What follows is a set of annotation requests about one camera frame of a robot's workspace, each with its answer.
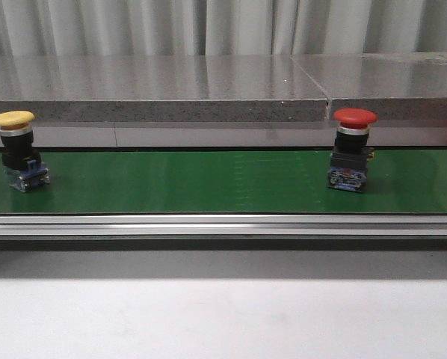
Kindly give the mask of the aluminium conveyor frame rail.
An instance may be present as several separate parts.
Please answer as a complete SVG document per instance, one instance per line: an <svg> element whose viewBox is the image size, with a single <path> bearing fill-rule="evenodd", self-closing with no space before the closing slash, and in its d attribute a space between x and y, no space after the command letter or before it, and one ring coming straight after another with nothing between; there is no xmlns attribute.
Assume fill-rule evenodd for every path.
<svg viewBox="0 0 447 359"><path fill-rule="evenodd" d="M0 236L447 236L447 215L3 215Z"/></svg>

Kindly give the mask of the grey stone slab left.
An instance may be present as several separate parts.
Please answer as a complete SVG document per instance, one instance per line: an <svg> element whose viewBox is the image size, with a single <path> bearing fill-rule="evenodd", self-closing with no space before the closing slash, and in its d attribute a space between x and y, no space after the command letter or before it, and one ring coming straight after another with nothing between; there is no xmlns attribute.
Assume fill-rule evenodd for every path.
<svg viewBox="0 0 447 359"><path fill-rule="evenodd" d="M327 99L287 56L0 56L0 113L42 123L322 122Z"/></svg>

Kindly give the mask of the green conveyor belt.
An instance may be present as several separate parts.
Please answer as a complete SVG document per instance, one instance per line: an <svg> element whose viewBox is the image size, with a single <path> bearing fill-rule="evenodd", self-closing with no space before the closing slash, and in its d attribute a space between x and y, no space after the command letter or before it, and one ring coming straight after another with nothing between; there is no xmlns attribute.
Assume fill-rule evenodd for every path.
<svg viewBox="0 0 447 359"><path fill-rule="evenodd" d="M5 213L442 213L447 150L377 150L362 194L327 187L327 151L44 153L49 185L7 184Z"/></svg>

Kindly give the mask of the grey stone slab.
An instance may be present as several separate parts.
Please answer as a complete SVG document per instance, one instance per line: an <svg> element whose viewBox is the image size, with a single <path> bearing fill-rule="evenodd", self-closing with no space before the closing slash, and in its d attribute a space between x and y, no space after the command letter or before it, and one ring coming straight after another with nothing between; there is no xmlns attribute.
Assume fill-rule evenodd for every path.
<svg viewBox="0 0 447 359"><path fill-rule="evenodd" d="M287 56L0 56L0 113L42 123L322 122L327 99Z"/></svg>
<svg viewBox="0 0 447 359"><path fill-rule="evenodd" d="M329 111L364 108L379 126L447 127L447 52L294 55Z"/></svg>

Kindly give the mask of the yellow mushroom push button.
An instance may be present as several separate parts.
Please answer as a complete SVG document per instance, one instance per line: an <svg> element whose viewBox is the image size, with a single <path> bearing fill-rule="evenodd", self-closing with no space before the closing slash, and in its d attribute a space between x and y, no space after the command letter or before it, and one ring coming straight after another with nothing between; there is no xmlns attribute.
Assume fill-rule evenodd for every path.
<svg viewBox="0 0 447 359"><path fill-rule="evenodd" d="M30 111L0 114L0 138L4 145L1 160L9 186L22 193L50 183L49 169L33 148L34 133Z"/></svg>

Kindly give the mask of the red mushroom push button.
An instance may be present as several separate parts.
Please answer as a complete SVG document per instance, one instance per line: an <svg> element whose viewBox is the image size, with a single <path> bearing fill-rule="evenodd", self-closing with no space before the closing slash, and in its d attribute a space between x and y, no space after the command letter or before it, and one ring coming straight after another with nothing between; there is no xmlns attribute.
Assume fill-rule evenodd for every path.
<svg viewBox="0 0 447 359"><path fill-rule="evenodd" d="M377 115L362 108L342 108L334 112L333 118L339 125L330 154L327 187L363 193L368 161L374 157L374 149L367 147L367 141L370 125L377 121Z"/></svg>

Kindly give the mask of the white base panel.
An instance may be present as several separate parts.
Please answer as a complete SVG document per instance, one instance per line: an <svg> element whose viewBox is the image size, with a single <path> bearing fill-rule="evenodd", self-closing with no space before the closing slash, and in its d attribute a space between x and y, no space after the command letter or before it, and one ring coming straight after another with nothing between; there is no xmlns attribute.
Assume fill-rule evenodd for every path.
<svg viewBox="0 0 447 359"><path fill-rule="evenodd" d="M327 147L336 121L323 123L34 123L35 147ZM371 127L373 146L447 146L443 126Z"/></svg>

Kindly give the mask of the grey stone slab right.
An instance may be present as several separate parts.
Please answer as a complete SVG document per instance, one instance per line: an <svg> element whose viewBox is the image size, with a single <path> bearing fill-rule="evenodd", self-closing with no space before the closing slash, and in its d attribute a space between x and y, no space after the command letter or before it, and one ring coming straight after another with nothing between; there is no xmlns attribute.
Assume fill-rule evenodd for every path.
<svg viewBox="0 0 447 359"><path fill-rule="evenodd" d="M329 111L364 108L379 126L447 127L447 52L294 55Z"/></svg>

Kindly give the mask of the grey curtain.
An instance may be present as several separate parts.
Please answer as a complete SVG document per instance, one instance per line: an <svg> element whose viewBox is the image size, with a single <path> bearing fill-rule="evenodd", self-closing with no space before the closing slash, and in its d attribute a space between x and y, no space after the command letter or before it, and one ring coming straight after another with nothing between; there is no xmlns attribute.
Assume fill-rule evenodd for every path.
<svg viewBox="0 0 447 359"><path fill-rule="evenodd" d="M447 52L447 1L0 1L0 55Z"/></svg>

